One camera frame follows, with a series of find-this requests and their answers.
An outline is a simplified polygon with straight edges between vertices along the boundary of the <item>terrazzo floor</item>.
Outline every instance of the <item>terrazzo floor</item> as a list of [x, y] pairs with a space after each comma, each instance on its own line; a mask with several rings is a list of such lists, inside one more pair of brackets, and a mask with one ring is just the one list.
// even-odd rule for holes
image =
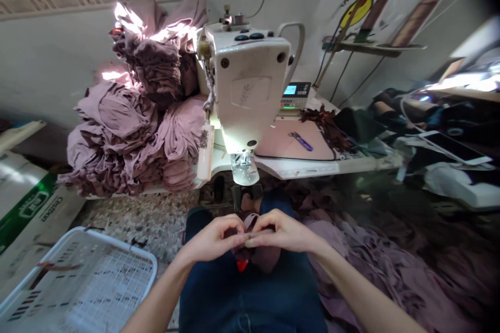
[[[217, 207], [214, 204], [213, 183], [223, 176], [224, 199]], [[260, 183], [269, 187], [275, 178], [261, 173]], [[89, 200], [74, 220], [72, 227], [93, 226], [101, 233], [128, 244], [142, 247], [158, 260], [157, 279], [182, 246], [187, 212], [199, 204], [208, 206], [212, 214], [223, 216], [234, 212], [231, 188], [235, 185], [231, 172], [220, 172], [200, 190], [183, 193], [144, 195], [136, 198], [110, 198]], [[168, 331], [179, 327], [179, 303], [172, 315]]]

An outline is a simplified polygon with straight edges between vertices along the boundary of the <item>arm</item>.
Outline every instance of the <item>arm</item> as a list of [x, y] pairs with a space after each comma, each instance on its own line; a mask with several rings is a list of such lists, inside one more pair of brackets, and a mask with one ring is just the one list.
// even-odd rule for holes
[[244, 234], [224, 239], [224, 232], [229, 228], [245, 233], [241, 219], [232, 214], [214, 219], [196, 234], [179, 251], [163, 276], [132, 314], [121, 333], [165, 332], [193, 265], [199, 261], [214, 260], [245, 242], [247, 237]]
[[277, 246], [309, 252], [331, 278], [337, 290], [370, 333], [425, 332], [410, 316], [352, 267], [323, 238], [279, 210], [262, 215], [253, 232], [274, 225], [276, 232], [248, 240], [247, 247]]

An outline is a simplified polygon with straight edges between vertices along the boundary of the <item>foot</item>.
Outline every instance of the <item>foot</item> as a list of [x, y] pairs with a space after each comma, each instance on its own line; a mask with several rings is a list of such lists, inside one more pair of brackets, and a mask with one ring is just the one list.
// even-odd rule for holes
[[243, 212], [254, 211], [254, 201], [249, 193], [243, 194], [243, 198], [241, 199], [241, 210]]

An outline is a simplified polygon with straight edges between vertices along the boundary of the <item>jeans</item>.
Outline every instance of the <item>jeans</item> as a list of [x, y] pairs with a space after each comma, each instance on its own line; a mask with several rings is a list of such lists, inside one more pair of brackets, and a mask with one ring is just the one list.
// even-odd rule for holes
[[[263, 215], [278, 208], [294, 217], [281, 189], [265, 193]], [[185, 240], [212, 221], [203, 207], [187, 217]], [[191, 269], [180, 300], [179, 332], [326, 332], [316, 281], [305, 253], [281, 250], [270, 274], [248, 264], [240, 273], [231, 251]]]

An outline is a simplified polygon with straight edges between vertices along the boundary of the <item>white smartphone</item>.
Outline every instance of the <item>white smartphone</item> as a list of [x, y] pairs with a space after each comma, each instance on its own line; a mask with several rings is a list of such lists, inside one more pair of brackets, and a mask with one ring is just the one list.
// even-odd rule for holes
[[492, 161], [488, 156], [464, 146], [462, 143], [438, 131], [421, 133], [420, 138], [466, 165], [479, 165]]

